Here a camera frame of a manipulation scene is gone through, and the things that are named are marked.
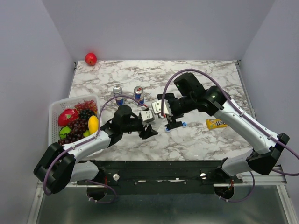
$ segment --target black metal frame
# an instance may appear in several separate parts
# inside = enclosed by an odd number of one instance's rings
[[[214,194],[215,183],[230,183],[215,172],[222,161],[90,161],[99,169],[93,181],[104,183],[106,177],[118,195]],[[117,181],[113,179],[115,174],[120,177]],[[242,183],[236,177],[232,179]],[[85,181],[77,184],[93,185]],[[112,194],[104,188],[87,188],[87,193],[97,200]]]

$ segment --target grapes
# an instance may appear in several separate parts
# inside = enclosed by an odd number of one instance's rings
[[[58,144],[70,144],[84,138],[83,133],[88,130],[88,120],[91,116],[97,116],[97,104],[94,100],[86,100],[82,103],[77,103],[75,106],[79,112],[79,119],[71,121],[67,126],[71,132],[66,135],[65,139],[60,139]]]

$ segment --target red fruit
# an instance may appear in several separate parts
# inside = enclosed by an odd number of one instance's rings
[[[67,126],[71,121],[79,118],[79,113],[76,109],[66,109],[58,117],[58,125]]]
[[[90,65],[90,66],[94,66],[97,62],[97,57],[95,54],[93,53],[88,53],[86,56],[85,56],[85,62]]]

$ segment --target can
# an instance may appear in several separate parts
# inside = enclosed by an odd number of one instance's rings
[[[136,100],[138,100],[141,104],[144,104],[144,91],[141,86],[136,86],[134,88],[134,95]]]
[[[119,95],[122,95],[122,88],[120,86],[116,86],[113,88],[112,92],[113,92],[114,96],[117,97]],[[125,104],[124,97],[115,98],[115,101],[118,106]]]

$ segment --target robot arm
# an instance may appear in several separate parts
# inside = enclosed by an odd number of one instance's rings
[[[158,134],[151,127],[152,120],[153,114],[148,109],[141,111],[137,116],[132,113],[129,106],[122,105],[114,113],[114,117],[100,127],[101,132],[98,136],[94,133],[77,141],[76,144],[49,145],[34,169],[34,175],[43,182],[54,159],[65,149],[73,148],[65,153],[51,169],[46,183],[47,188],[54,194],[61,191],[69,182],[93,179],[99,172],[98,168],[91,162],[79,162],[94,152],[114,145],[122,139],[123,133],[138,132],[142,139]]]
[[[231,100],[242,111],[240,115],[228,103],[217,86],[212,86],[205,90],[192,73],[182,74],[174,80],[174,84],[183,97],[177,99],[172,93],[168,93],[165,96],[164,113],[168,121],[166,125],[168,129],[182,126],[182,123],[177,122],[176,119],[181,118],[184,113],[195,109],[199,112],[206,112],[210,116],[221,119],[228,124],[253,147],[253,150],[245,154],[223,159],[220,167],[217,169],[220,175],[232,177],[238,173],[251,170],[263,175],[268,175],[271,172],[284,148],[267,138],[243,116],[249,117],[257,126],[267,130],[271,136],[284,144],[289,141],[289,137],[286,134],[278,135],[268,130],[251,118],[234,100]],[[155,113],[161,112],[161,97],[161,94],[157,95],[159,101],[152,104]]]

